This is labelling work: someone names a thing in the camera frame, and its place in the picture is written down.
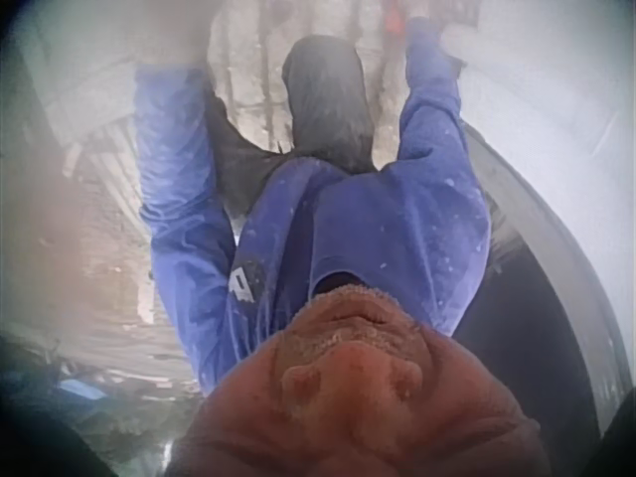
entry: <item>nostril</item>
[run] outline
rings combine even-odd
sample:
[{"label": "nostril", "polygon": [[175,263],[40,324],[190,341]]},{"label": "nostril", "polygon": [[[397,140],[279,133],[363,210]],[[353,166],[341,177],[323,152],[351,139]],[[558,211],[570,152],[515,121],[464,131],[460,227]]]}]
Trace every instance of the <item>nostril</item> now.
[{"label": "nostril", "polygon": [[306,405],[320,391],[320,372],[312,366],[294,366],[282,376],[282,393],[292,406]]},{"label": "nostril", "polygon": [[412,362],[395,359],[392,363],[391,381],[400,400],[410,400],[422,386],[421,368]]}]

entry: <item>hand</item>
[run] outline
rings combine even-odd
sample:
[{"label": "hand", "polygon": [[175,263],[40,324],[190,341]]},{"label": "hand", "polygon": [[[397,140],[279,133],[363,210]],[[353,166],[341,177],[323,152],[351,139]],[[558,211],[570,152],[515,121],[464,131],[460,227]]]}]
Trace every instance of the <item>hand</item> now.
[{"label": "hand", "polygon": [[128,42],[137,61],[149,65],[204,62],[212,21],[223,0],[135,0]]}]

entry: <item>mouth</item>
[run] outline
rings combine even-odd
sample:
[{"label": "mouth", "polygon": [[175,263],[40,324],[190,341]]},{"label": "mouth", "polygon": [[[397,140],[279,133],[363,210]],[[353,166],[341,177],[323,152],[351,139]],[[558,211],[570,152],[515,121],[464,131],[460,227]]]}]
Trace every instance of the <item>mouth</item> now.
[{"label": "mouth", "polygon": [[291,330],[362,318],[371,325],[410,327],[413,320],[387,295],[361,286],[344,286],[321,295],[300,310]]},{"label": "mouth", "polygon": [[346,286],[303,308],[281,336],[277,370],[308,365],[343,343],[359,342],[396,358],[425,361],[419,325],[383,293]]}]

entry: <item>orange object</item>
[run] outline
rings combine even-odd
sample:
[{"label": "orange object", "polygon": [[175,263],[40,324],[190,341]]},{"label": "orange object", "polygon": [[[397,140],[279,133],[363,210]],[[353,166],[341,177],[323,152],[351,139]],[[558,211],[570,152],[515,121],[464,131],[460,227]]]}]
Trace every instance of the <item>orange object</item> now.
[{"label": "orange object", "polygon": [[387,12],[385,16],[385,29],[391,35],[401,37],[406,31],[406,21],[403,9],[399,0],[387,1]]}]

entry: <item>man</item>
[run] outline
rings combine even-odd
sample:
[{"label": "man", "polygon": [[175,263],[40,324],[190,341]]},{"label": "man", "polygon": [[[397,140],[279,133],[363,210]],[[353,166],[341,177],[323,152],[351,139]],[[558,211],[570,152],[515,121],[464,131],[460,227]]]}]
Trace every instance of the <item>man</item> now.
[{"label": "man", "polygon": [[426,4],[404,5],[411,93],[382,171],[352,46],[293,48],[294,150],[273,154],[240,137],[196,66],[192,19],[210,19],[195,6],[162,18],[170,2],[155,2],[137,43],[153,273],[209,395],[168,474],[545,475],[537,426],[448,338],[490,223]]}]

